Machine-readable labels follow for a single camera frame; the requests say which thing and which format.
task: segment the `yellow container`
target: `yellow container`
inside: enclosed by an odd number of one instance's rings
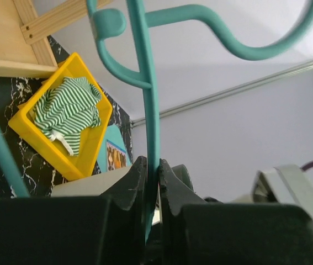
[[[78,156],[69,156],[67,150],[59,141],[51,142],[34,124],[29,111],[48,89],[58,87],[64,77],[83,77],[95,85],[102,94],[97,104],[101,125],[96,128],[86,128],[81,132],[80,150]],[[77,53],[73,53],[60,68],[44,82],[43,86],[23,105],[9,121],[9,126],[32,146],[44,159],[58,170],[66,179],[76,179],[91,175],[97,159],[97,154],[106,132],[112,113],[112,106],[105,94],[89,72]]]

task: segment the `striped fabric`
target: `striped fabric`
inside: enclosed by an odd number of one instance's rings
[[[35,104],[35,125],[51,141],[61,141],[69,155],[77,156],[81,131],[101,123],[96,108],[101,97],[85,77],[65,77],[62,85],[48,90]]]

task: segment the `green and white striped towel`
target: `green and white striped towel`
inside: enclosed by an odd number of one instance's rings
[[[46,91],[35,104],[35,125],[51,141],[61,141],[69,155],[77,156],[81,131],[101,124],[96,108],[101,98],[85,77],[65,77],[63,84]]]

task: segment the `white wall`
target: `white wall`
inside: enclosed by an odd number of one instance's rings
[[[144,0],[147,11],[199,3],[219,14],[241,42],[265,46],[283,37],[300,18],[310,0]],[[39,14],[63,0],[34,0]],[[128,18],[125,0],[118,8]],[[286,53],[273,59],[249,62],[228,53],[200,22],[188,21],[150,29],[160,109],[165,110],[313,60],[313,28]],[[113,77],[102,65],[87,17],[53,35],[68,50],[77,51],[98,82],[127,111],[131,119],[144,117],[142,93]],[[137,70],[134,43],[128,25],[125,33],[107,41],[111,54]]]
[[[145,155],[145,126],[132,136]],[[258,169],[313,160],[313,70],[161,119],[161,155],[223,201],[248,193]]]

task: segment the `black marble floor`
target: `black marble floor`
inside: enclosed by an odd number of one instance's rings
[[[53,38],[49,38],[49,41],[57,62],[67,59],[69,54]],[[67,181],[8,126],[8,121],[18,111],[18,105],[26,102],[41,87],[41,81],[42,79],[35,78],[0,77],[0,127],[32,196],[50,195],[54,185]],[[107,93],[106,95],[113,105],[109,125],[116,124],[119,127],[132,160],[129,116],[117,102]],[[98,173],[100,169],[96,163],[93,174]],[[14,191],[0,169],[0,198],[14,196]]]

